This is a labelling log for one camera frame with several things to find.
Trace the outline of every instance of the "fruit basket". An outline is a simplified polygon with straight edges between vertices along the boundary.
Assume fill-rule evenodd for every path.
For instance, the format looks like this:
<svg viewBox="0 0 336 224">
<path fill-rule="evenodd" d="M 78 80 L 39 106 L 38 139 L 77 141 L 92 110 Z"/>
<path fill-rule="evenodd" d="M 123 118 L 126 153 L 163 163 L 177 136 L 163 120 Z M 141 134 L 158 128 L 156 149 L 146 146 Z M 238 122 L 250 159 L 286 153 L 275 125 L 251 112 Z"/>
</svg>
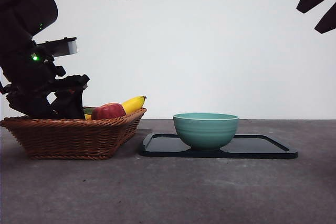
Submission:
<svg viewBox="0 0 336 224">
<path fill-rule="evenodd" d="M 114 119 L 81 120 L 30 119 L 27 116 L 5 118 L 6 127 L 32 159 L 111 158 L 117 149 L 134 136 L 141 117 L 141 108 Z"/>
</svg>

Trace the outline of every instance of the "green led light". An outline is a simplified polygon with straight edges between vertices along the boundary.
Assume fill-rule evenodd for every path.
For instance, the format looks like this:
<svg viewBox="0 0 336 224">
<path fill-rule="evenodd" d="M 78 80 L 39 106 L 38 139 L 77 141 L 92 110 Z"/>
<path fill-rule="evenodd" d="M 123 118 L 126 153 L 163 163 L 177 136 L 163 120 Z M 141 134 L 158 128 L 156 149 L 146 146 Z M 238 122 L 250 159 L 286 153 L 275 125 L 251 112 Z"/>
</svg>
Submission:
<svg viewBox="0 0 336 224">
<path fill-rule="evenodd" d="M 31 54 L 31 58 L 35 61 L 40 60 L 39 56 L 36 53 Z"/>
</svg>

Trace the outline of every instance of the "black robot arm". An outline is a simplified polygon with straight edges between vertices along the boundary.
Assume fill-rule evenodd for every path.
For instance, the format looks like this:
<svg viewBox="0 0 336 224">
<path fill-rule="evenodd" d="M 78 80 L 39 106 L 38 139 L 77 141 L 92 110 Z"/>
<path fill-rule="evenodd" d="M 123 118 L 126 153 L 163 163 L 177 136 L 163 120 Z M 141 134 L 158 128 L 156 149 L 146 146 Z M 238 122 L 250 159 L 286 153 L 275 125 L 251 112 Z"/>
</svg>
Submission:
<svg viewBox="0 0 336 224">
<path fill-rule="evenodd" d="M 32 38 L 58 16 L 54 0 L 0 0 L 0 67 L 9 106 L 36 119 L 84 119 L 82 93 L 89 78 L 69 76 L 54 57 L 77 52 L 76 38 L 36 44 Z M 51 104 L 47 97 L 54 92 Z"/>
</svg>

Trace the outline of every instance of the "gray table surface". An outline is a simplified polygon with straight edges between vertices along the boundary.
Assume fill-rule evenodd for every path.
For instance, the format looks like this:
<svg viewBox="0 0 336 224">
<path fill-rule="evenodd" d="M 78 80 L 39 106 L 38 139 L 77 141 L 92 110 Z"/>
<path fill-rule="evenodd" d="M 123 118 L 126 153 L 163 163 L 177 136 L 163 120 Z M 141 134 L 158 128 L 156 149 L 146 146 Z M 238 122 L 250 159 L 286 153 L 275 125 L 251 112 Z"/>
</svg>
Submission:
<svg viewBox="0 0 336 224">
<path fill-rule="evenodd" d="M 1 224 L 336 223 L 336 121 L 240 120 L 295 159 L 140 156 L 150 133 L 172 120 L 143 119 L 108 160 L 31 160 L 1 128 Z"/>
</svg>

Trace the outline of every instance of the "green bowl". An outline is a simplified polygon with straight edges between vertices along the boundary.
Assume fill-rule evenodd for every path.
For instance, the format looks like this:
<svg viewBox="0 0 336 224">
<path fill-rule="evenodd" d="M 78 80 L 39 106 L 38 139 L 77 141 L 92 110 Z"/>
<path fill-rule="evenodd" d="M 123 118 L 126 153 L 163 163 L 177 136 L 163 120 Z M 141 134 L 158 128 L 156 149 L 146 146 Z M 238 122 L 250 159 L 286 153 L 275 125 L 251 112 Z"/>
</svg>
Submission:
<svg viewBox="0 0 336 224">
<path fill-rule="evenodd" d="M 239 117 L 217 113 L 184 113 L 173 116 L 180 139 L 194 150 L 217 150 L 235 136 Z"/>
</svg>

